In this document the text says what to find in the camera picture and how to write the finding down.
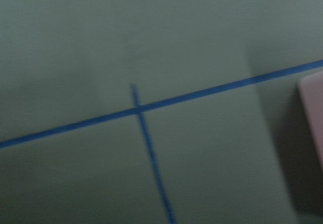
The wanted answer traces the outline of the pink plastic bin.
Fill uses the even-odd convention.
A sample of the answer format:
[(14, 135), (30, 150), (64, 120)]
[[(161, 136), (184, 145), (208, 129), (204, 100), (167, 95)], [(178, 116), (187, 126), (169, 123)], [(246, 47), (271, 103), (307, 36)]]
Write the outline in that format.
[(303, 77), (298, 90), (322, 169), (322, 71)]

